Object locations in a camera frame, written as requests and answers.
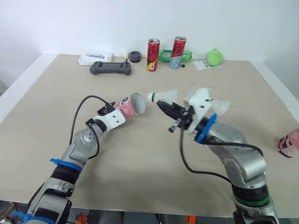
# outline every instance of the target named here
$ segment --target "red label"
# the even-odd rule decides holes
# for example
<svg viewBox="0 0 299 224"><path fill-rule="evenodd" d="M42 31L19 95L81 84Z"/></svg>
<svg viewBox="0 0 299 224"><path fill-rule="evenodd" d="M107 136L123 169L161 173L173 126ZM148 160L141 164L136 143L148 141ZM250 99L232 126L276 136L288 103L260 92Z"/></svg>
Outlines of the red label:
<svg viewBox="0 0 299 224"><path fill-rule="evenodd" d="M180 56L183 54L185 48L186 41L177 41L174 40L173 49L172 49L172 57Z"/></svg>
<svg viewBox="0 0 299 224"><path fill-rule="evenodd" d="M148 44L148 61L153 62L158 59L160 44Z"/></svg>
<svg viewBox="0 0 299 224"><path fill-rule="evenodd" d="M159 57L160 43L148 43L148 71L156 71Z"/></svg>

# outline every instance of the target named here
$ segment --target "green plastic bottle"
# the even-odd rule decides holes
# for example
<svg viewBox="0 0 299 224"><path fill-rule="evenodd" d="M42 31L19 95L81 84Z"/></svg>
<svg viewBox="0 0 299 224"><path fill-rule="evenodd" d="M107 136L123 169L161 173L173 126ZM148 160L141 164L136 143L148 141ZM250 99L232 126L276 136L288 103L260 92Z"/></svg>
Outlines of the green plastic bottle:
<svg viewBox="0 0 299 224"><path fill-rule="evenodd" d="M160 62L170 62L171 54L172 54L172 50L165 50L165 49L160 50L158 59ZM181 63L188 63L191 61L191 59L192 59L192 52L185 50L183 52Z"/></svg>

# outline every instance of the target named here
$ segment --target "blue cable tie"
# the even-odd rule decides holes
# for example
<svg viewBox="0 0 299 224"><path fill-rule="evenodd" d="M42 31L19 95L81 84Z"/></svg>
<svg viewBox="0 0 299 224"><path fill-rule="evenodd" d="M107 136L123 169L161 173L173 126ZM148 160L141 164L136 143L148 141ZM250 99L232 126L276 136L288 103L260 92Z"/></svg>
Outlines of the blue cable tie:
<svg viewBox="0 0 299 224"><path fill-rule="evenodd" d="M208 123L206 124L204 130L202 130L201 134L198 136L198 138L196 139L197 143L201 143L201 141L205 138L206 134L209 132L212 124L217 120L218 115L215 113L213 114Z"/></svg>
<svg viewBox="0 0 299 224"><path fill-rule="evenodd" d="M24 222L28 221L31 217L31 214L23 214L23 213L20 213L18 211L13 211L12 213L15 216L22 217Z"/></svg>
<svg viewBox="0 0 299 224"><path fill-rule="evenodd" d="M67 166L67 167L71 167L73 169L76 169L77 171L81 172L82 171L82 168L76 164L73 164L71 162L66 162L66 161L60 161L60 159L54 159L54 158L51 158L50 159L50 162L53 162L57 165L63 165L63 166Z"/></svg>

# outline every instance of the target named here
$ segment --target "green ball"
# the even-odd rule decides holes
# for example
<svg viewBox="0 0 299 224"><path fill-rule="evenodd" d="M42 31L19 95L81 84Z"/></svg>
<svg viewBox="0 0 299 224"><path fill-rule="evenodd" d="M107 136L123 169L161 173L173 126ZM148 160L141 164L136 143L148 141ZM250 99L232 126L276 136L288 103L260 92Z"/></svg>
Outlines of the green ball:
<svg viewBox="0 0 299 224"><path fill-rule="evenodd" d="M219 50L214 48L206 53L206 59L210 65L217 66L223 62L223 55Z"/></svg>

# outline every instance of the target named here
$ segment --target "pink cup with black pattern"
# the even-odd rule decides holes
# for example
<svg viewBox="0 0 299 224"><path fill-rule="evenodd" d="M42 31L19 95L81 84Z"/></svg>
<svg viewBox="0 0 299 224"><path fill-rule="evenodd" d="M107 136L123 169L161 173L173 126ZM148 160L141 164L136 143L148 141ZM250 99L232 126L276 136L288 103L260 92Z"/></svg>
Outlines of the pink cup with black pattern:
<svg viewBox="0 0 299 224"><path fill-rule="evenodd" d="M275 146L287 158L299 155L299 128L278 139Z"/></svg>
<svg viewBox="0 0 299 224"><path fill-rule="evenodd" d="M145 101L139 93L135 92L131 96L122 99L113 105L115 109L119 108L125 117L130 117L145 112Z"/></svg>

